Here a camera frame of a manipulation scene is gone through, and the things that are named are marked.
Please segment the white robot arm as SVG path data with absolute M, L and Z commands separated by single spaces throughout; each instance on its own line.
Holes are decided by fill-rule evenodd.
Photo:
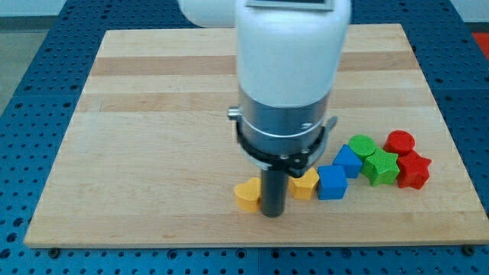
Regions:
M 262 170 L 302 176 L 325 150 L 325 107 L 351 20 L 349 0 L 178 0 L 203 28 L 234 28 L 238 142 Z

